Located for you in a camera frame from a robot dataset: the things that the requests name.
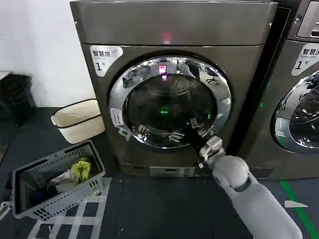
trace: wicker basket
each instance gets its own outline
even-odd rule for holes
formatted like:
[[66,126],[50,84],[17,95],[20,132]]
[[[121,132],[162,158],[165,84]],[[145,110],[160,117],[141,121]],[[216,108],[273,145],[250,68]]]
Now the wicker basket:
[[51,117],[69,143],[78,143],[105,131],[96,99],[88,99],[65,106]]

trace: washing machine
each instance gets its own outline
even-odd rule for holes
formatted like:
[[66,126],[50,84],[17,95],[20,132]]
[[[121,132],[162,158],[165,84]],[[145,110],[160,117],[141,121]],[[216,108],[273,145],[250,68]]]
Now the washing machine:
[[71,9],[120,172],[194,177],[190,125],[226,147],[277,4],[73,1]]
[[257,177],[318,177],[319,1],[299,1],[266,78],[237,154]]

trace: green light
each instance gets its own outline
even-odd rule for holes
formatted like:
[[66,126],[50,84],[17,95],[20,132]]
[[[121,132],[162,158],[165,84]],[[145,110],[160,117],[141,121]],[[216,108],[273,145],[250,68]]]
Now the green light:
[[168,114],[168,108],[167,107],[162,107],[160,109],[160,114],[161,115],[167,115]]

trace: porthole door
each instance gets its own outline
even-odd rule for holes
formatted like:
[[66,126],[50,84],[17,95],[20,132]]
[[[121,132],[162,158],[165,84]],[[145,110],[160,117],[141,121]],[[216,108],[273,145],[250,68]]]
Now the porthole door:
[[109,95],[115,127],[156,148],[179,148],[190,120],[205,137],[217,133],[231,110],[231,92],[216,66],[187,56],[161,56],[129,67]]

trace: green floor line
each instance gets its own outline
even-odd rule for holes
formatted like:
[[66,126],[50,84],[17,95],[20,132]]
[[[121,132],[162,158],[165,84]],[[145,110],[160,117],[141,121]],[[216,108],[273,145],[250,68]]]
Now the green floor line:
[[[294,192],[292,191],[289,183],[287,181],[281,180],[280,184],[283,187],[288,199],[291,200],[291,201],[298,202],[298,200],[297,200]],[[316,232],[314,225],[309,220],[309,218],[308,218],[307,214],[305,213],[305,211],[303,210],[303,208],[294,208],[294,210],[297,213],[298,218],[300,219],[300,221],[302,222],[302,224],[306,228],[307,232],[309,233],[310,238],[311,239],[319,239],[319,235]]]

